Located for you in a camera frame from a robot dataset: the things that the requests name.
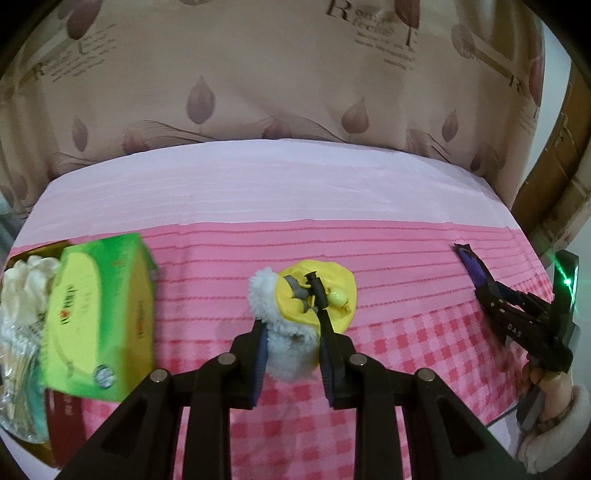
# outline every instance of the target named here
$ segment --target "leaf pattern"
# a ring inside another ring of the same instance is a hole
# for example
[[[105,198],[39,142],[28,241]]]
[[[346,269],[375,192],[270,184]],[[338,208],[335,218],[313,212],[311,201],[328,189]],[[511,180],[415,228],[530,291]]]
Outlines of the leaf pattern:
[[[542,103],[542,89],[544,87],[544,55],[534,60],[530,68],[530,78],[528,86],[530,88],[531,98],[539,108]]]
[[[491,145],[482,143],[470,163],[470,170],[494,186],[499,170],[505,166],[505,162],[506,159],[499,157]]]
[[[446,142],[450,142],[456,136],[457,130],[457,114],[454,110],[447,116],[445,122],[443,122],[443,127],[441,128],[441,136]]]
[[[472,59],[476,53],[474,38],[465,25],[452,27],[453,48],[465,59]]]
[[[418,28],[421,22],[421,0],[396,0],[394,11],[408,27],[406,45],[409,47],[413,28]]]
[[[406,131],[406,146],[404,151],[421,157],[433,158],[451,163],[449,153],[430,134],[409,128]]]
[[[212,0],[180,0],[182,4],[190,5],[191,7],[194,7],[195,5],[208,4],[211,1]]]
[[[14,205],[14,195],[12,194],[12,190],[7,187],[6,185],[0,185],[0,193],[6,199],[10,207]]]
[[[291,129],[283,120],[273,118],[271,124],[263,130],[261,138],[266,138],[267,140],[291,138]]]
[[[187,116],[194,124],[203,125],[213,115],[215,108],[215,94],[203,77],[199,77],[187,99]]]
[[[72,10],[75,9],[76,5],[78,5],[82,1],[84,0],[63,0],[63,2],[60,3],[59,8],[57,9],[57,18],[59,20],[64,20],[64,18],[70,15]]]
[[[78,151],[83,152],[88,145],[88,128],[85,123],[76,117],[72,123],[72,140]]]
[[[362,134],[368,130],[369,117],[365,108],[364,98],[349,107],[340,119],[340,124],[349,135]]]
[[[54,153],[51,155],[52,170],[57,174],[58,177],[70,173],[71,171],[78,170],[88,165],[94,165],[96,163],[93,160],[87,160],[85,158],[73,157],[62,152]]]
[[[135,130],[126,130],[123,135],[123,142],[121,148],[125,155],[131,155],[132,153],[147,152],[150,148],[144,142],[142,136]]]
[[[102,4],[103,0],[82,0],[79,2],[72,10],[66,24],[68,37],[72,40],[80,40],[84,37],[96,20]]]

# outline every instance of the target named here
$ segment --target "pink striped tablecloth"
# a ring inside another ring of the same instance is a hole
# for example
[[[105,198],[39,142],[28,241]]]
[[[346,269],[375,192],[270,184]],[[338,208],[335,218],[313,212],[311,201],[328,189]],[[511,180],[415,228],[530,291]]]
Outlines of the pink striped tablecloth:
[[[531,245],[510,227],[297,220],[168,225],[141,234],[160,267],[158,367],[172,373],[198,368],[249,331],[253,319],[246,294],[256,270],[279,271],[306,258],[335,261],[354,273],[358,285],[358,307],[347,331],[357,350],[402,372],[434,369],[484,423],[515,400],[515,377],[525,353],[497,342],[452,244],[470,243],[497,280],[551,299],[551,285]],[[84,400],[88,435],[115,408]],[[185,432],[186,415],[176,478],[181,478]],[[266,377],[259,406],[232,412],[231,435],[238,480],[353,475],[355,413],[329,409],[318,372],[296,384]],[[404,434],[401,441],[409,478]]]

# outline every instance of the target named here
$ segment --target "beige curtain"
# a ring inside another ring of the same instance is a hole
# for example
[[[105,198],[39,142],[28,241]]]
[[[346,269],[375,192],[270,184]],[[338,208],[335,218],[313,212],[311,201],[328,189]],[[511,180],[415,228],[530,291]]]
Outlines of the beige curtain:
[[[0,190],[24,217],[110,158],[294,137],[453,163],[510,205],[543,76],[520,0],[64,0],[0,80]]]

